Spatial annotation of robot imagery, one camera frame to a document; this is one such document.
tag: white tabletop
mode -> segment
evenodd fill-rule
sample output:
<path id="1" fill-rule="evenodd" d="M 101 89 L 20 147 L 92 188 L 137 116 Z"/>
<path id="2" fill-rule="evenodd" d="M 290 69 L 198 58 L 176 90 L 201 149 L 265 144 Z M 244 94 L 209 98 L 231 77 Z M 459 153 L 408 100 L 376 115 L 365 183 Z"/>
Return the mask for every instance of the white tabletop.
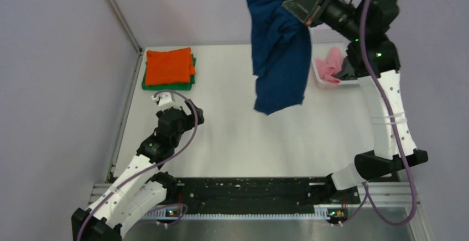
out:
<path id="1" fill-rule="evenodd" d="M 325 58 L 331 45 L 313 45 Z M 146 48 L 167 51 L 176 47 Z M 192 46 L 196 83 L 188 98 L 204 110 L 188 149 L 165 164 L 178 177 L 325 176 L 373 148 L 367 106 L 359 87 L 320 90 L 310 75 L 301 106 L 270 116 L 253 109 L 256 98 L 250 45 Z M 119 176 L 140 143 L 157 126 L 152 91 L 142 90 L 140 67 L 114 175 Z M 181 145 L 190 133 L 183 135 Z"/>

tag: blue towel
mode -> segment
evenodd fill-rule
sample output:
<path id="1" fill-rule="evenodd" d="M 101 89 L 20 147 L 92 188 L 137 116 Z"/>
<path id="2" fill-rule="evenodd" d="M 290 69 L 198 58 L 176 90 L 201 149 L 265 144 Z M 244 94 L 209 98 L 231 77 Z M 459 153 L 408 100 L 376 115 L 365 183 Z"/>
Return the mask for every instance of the blue towel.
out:
<path id="1" fill-rule="evenodd" d="M 254 105 L 267 115 L 301 104 L 311 63 L 308 28 L 282 7 L 286 0 L 246 0 L 252 18 Z"/>

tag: lavender wall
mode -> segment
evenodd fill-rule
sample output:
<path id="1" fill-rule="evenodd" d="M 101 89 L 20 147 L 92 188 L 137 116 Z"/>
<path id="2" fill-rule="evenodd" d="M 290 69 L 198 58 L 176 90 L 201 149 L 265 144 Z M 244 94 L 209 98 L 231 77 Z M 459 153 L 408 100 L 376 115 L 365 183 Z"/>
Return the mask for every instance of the lavender wall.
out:
<path id="1" fill-rule="evenodd" d="M 0 240 L 71 240 L 136 53 L 105 0 L 0 0 Z"/>
<path id="2" fill-rule="evenodd" d="M 469 4 L 399 0 L 390 37 L 409 127 L 429 162 L 413 168 L 436 240 L 465 240 L 469 196 Z"/>
<path id="3" fill-rule="evenodd" d="M 116 1 L 143 47 L 250 42 L 246 0 Z"/>

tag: white plastic bin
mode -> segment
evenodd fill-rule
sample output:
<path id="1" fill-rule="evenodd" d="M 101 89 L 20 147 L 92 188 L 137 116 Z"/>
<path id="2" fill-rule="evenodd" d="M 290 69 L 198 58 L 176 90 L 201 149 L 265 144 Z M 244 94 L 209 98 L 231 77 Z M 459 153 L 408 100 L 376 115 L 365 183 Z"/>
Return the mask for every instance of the white plastic bin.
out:
<path id="1" fill-rule="evenodd" d="M 342 35 L 332 29 L 313 29 L 311 31 L 312 41 L 312 59 L 311 59 L 311 72 L 314 73 L 314 78 L 317 86 L 323 90 L 344 89 L 350 87 L 358 87 L 358 80 L 346 80 L 340 83 L 330 83 L 319 78 L 317 73 L 317 66 L 315 59 L 325 60 L 329 51 L 334 47 L 338 47 L 343 56 L 347 56 L 346 50 L 349 41 Z"/>

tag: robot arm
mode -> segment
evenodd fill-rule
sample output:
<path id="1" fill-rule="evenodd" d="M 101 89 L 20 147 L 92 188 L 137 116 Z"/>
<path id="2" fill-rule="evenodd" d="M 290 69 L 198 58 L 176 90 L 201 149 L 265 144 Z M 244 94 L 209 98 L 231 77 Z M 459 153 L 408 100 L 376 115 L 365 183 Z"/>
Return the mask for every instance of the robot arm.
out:
<path id="1" fill-rule="evenodd" d="M 174 178 L 159 172 L 156 164 L 174 155 L 182 134 L 194 127 L 196 116 L 198 124 L 204 122 L 203 111 L 195 107 L 195 112 L 186 115 L 168 92 L 154 96 L 153 100 L 160 108 L 158 127 L 141 143 L 124 173 L 109 189 L 86 211 L 80 208 L 75 211 L 72 216 L 74 240 L 82 227 L 81 241 L 122 240 L 139 219 L 163 202 L 176 187 Z M 92 211 L 93 217 L 83 226 Z"/>
<path id="2" fill-rule="evenodd" d="M 355 8 L 344 0 L 289 0 L 283 7 L 308 27 L 325 23 L 350 40 L 347 58 L 354 68 L 358 83 L 365 95 L 373 124 L 374 148 L 358 154 L 346 168 L 330 174 L 326 188 L 328 195 L 359 185 L 362 182 L 404 169 L 392 131 L 396 124 L 401 134 L 405 157 L 409 166 L 428 161 L 426 151 L 417 149 L 407 126 L 400 95 L 400 62 L 397 49 L 389 41 L 386 31 L 399 14 L 397 0 L 372 0 L 365 27 L 366 52 L 378 77 L 394 115 L 390 116 L 381 94 L 362 59 L 359 44 L 359 23 L 364 0 Z"/>

